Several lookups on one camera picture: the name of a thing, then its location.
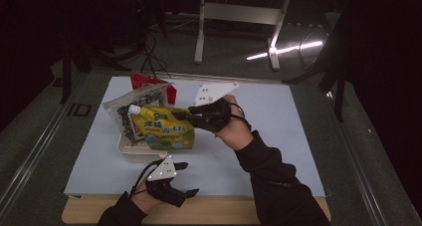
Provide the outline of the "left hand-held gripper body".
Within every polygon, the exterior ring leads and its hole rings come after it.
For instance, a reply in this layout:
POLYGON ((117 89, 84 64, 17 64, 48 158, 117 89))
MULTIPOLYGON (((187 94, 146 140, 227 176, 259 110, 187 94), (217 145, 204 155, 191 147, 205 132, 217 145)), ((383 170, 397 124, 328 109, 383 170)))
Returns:
POLYGON ((174 163, 177 162, 174 162, 171 156, 162 159, 147 176, 146 189, 155 199, 180 207, 187 197, 184 192, 173 188, 170 184, 177 175, 174 163))

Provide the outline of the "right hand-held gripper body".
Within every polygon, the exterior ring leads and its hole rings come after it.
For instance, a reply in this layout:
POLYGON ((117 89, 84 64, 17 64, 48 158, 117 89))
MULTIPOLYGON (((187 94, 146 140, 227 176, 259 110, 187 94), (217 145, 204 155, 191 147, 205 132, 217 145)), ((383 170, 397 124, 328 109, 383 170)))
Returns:
POLYGON ((231 118, 231 107, 224 97, 239 87, 238 82, 203 84, 199 87, 193 106, 191 123, 208 131, 224 128, 231 118))

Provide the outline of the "yellow spouted sauce pouch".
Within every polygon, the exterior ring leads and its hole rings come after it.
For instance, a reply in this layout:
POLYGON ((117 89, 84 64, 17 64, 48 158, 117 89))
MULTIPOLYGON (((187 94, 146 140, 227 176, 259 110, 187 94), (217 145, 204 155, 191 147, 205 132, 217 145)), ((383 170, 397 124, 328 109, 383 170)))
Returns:
POLYGON ((195 140, 193 125, 183 119, 185 115, 173 115, 177 108, 131 105, 129 113, 144 140, 151 149, 190 149, 195 140))

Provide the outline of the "white divided plastic container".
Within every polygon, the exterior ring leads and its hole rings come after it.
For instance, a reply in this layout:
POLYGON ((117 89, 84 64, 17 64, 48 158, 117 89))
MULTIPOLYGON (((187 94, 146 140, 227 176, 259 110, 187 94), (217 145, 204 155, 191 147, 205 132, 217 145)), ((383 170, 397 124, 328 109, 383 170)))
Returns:
POLYGON ((144 141, 131 145, 125 136, 119 138, 117 150, 128 162, 132 163, 148 163, 167 156, 166 150, 151 149, 144 141))

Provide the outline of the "red seasoning packet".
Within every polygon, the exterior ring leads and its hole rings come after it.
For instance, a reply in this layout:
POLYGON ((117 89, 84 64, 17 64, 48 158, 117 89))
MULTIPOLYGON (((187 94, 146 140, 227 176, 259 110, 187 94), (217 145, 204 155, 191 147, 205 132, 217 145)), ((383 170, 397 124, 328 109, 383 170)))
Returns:
MULTIPOLYGON (((163 79, 152 77, 143 73, 131 73, 129 77, 130 77, 132 88, 134 90, 146 85, 165 84, 165 81, 163 79)), ((176 89, 173 86, 170 86, 166 89, 166 91, 167 91, 168 103, 174 106, 176 103, 176 96, 177 96, 176 89)))

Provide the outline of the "clear dried seaweed packet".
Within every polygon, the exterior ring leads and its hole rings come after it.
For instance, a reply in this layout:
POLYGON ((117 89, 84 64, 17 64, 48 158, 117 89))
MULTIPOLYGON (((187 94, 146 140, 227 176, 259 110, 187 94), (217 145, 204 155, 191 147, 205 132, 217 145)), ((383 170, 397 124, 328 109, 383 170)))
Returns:
POLYGON ((170 84, 147 84, 133 90, 119 98, 104 103, 105 111, 116 123, 121 136, 129 145, 144 141, 143 134, 137 128, 129 113, 131 105, 142 108, 143 106, 167 107, 167 88, 170 84))

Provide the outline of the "person's right hand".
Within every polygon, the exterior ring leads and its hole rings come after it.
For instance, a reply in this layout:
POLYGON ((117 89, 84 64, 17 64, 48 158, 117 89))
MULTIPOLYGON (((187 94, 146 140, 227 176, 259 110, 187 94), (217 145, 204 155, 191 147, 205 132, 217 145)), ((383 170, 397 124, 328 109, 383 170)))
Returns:
POLYGON ((215 133, 215 136, 220 138, 228 147, 233 150, 241 150, 246 147, 252 140, 253 136, 247 124, 244 122, 244 113, 239 108, 236 98, 231 95, 224 97, 231 107, 231 117, 229 123, 220 131, 215 133))

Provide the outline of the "person's left hand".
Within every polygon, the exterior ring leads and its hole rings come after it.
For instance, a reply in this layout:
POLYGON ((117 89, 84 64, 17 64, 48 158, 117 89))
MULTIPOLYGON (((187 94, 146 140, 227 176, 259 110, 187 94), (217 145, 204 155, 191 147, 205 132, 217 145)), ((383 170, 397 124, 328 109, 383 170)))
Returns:
POLYGON ((152 197, 146 190, 146 184, 141 182, 135 190, 135 193, 130 197, 131 201, 145 214, 148 214, 161 201, 152 197))

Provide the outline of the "black metal stand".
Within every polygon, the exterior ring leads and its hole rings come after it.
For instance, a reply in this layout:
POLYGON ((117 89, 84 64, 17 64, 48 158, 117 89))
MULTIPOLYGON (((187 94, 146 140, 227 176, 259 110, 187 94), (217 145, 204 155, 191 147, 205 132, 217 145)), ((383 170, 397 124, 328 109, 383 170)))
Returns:
POLYGON ((62 76, 54 81, 54 87, 62 89, 61 104, 70 98, 73 91, 72 64, 75 64, 80 72, 89 73, 92 69, 89 56, 93 56, 115 70, 128 71, 119 61, 134 57, 136 51, 134 48, 121 55, 109 56, 85 41, 65 39, 62 48, 62 76))

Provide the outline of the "black chair legs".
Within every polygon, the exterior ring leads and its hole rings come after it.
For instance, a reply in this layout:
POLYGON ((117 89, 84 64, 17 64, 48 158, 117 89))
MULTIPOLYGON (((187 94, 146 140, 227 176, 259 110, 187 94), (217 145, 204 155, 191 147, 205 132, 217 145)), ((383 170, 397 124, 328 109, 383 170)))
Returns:
POLYGON ((327 34, 322 48, 316 58, 298 75, 283 80, 285 84, 298 84, 304 80, 323 73, 317 87, 321 92, 328 94, 334 89, 333 110, 339 121, 342 118, 342 106, 347 67, 350 55, 348 46, 343 37, 341 14, 337 12, 323 12, 320 24, 327 34))

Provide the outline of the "white metal desk frame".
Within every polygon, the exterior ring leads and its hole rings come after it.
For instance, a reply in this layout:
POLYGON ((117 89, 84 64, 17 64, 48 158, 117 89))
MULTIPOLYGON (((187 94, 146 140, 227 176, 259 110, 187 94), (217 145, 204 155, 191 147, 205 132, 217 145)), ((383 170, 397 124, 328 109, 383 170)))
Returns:
POLYGON ((278 71, 281 68, 279 62, 280 52, 277 49, 276 45, 288 12, 290 1, 291 0, 284 0, 282 8, 275 9, 233 5, 225 3, 211 3, 206 2, 205 0, 200 0, 198 37, 196 42, 194 63, 201 64, 203 61, 205 20, 213 19, 235 21, 274 26, 273 36, 267 40, 268 50, 263 55, 255 55, 252 57, 248 57, 248 60, 257 59, 260 57, 267 57, 270 60, 270 64, 273 70, 278 71))

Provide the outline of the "metal floor rail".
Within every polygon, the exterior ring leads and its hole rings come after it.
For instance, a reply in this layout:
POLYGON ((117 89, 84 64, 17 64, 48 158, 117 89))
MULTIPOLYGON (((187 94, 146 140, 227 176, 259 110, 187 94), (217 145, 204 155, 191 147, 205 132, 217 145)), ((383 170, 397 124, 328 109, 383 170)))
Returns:
POLYGON ((32 146, 31 151, 16 170, 6 189, 2 194, 0 194, 0 221, 7 217, 9 211, 15 204, 19 194, 22 192, 35 167, 41 160, 51 140, 55 136, 57 129, 65 117, 65 114, 71 108, 71 101, 75 98, 77 91, 86 81, 87 77, 87 74, 80 74, 75 77, 69 96, 62 104, 58 105, 58 108, 44 131, 41 133, 37 142, 32 146))
POLYGON ((337 128, 340 132, 341 138, 346 151, 346 157, 349 161, 351 172, 355 179, 357 188, 362 197, 365 208, 368 212, 369 218, 373 226, 390 226, 386 217, 379 205, 379 202, 374 194, 374 190, 364 172, 364 169, 359 161, 358 155, 354 150, 353 144, 346 132, 345 127, 337 118, 334 110, 332 115, 336 121, 337 128))

